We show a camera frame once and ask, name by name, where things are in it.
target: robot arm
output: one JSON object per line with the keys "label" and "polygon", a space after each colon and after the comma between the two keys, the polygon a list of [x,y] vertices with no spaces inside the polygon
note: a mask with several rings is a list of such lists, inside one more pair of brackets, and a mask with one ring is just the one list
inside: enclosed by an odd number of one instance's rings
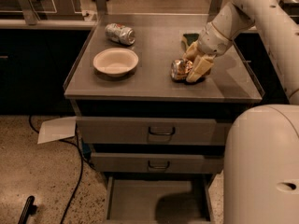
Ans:
{"label": "robot arm", "polygon": [[195,82],[213,59],[232,46],[239,33],[255,25],[290,103],[299,104],[299,27],[279,0],[233,0],[202,30],[184,58],[193,62],[187,82]]}

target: black cabinet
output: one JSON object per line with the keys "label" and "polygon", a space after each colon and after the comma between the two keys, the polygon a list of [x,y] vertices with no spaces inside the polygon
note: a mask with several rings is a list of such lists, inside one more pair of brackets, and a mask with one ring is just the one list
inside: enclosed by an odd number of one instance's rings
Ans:
{"label": "black cabinet", "polygon": [[0,114],[73,113],[64,81],[89,30],[0,30]]}

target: floor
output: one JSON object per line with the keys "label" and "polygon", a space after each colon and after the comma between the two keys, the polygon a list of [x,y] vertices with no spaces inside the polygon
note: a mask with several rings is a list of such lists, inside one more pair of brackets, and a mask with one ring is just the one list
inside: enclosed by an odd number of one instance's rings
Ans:
{"label": "floor", "polygon": [[[92,0],[83,9],[94,9]],[[207,13],[210,0],[109,0],[109,13]],[[102,223],[106,199],[103,177],[83,162],[76,147],[63,142],[37,144],[43,121],[50,116],[0,116],[0,223],[17,223],[27,198],[35,196],[37,211],[27,223]],[[210,189],[215,223],[223,223],[223,174]]]}

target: drawer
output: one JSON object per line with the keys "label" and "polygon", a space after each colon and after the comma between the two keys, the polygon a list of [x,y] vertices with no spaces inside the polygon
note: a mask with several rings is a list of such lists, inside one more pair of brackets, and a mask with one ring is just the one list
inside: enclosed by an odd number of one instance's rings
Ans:
{"label": "drawer", "polygon": [[215,119],[78,117],[87,144],[223,145],[231,123]]}
{"label": "drawer", "polygon": [[92,153],[99,172],[218,174],[223,157],[204,155]]}
{"label": "drawer", "polygon": [[190,179],[111,176],[105,224],[214,223],[202,175]]}

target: paper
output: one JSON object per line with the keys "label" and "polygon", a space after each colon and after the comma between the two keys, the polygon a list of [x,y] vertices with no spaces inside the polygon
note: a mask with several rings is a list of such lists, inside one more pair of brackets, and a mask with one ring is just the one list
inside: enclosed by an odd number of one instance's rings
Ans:
{"label": "paper", "polygon": [[41,124],[38,144],[48,143],[59,139],[75,136],[76,117],[52,119]]}

